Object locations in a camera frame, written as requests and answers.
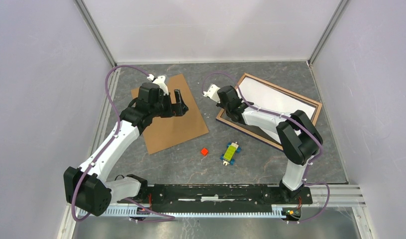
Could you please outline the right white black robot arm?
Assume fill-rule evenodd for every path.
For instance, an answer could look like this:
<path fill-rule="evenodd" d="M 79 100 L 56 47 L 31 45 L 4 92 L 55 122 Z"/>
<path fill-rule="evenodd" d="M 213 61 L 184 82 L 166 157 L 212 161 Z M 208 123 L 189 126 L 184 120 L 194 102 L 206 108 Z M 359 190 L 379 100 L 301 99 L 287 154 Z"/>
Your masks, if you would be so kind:
<path fill-rule="evenodd" d="M 224 109 L 233 122 L 256 126 L 277 136 L 288 159 L 279 195 L 283 202 L 292 203 L 304 187 L 307 166 L 323 152 L 322 137 L 304 111 L 278 113 L 259 108 L 239 97 L 239 93 L 233 86 L 219 88 L 212 84 L 204 95 Z"/>

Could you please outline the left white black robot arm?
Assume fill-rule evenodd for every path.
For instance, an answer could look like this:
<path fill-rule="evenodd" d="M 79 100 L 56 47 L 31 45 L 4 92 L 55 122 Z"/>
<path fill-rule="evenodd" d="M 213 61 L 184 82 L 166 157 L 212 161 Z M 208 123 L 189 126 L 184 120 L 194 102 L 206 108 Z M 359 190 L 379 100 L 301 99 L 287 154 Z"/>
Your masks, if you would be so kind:
<path fill-rule="evenodd" d="M 144 179 L 126 176 L 109 182 L 108 175 L 126 149 L 137 140 L 152 123 L 153 118 L 183 116 L 189 108 L 181 91 L 171 94 L 161 83 L 144 83 L 138 96 L 119 115 L 112 132 L 99 148 L 79 167 L 68 167 L 64 172 L 66 200 L 71 205 L 72 217 L 80 222 L 84 218 L 76 215 L 76 208 L 87 215 L 102 215 L 111 203 L 131 198 L 142 203 L 148 198 L 148 189 L 142 186 Z"/>

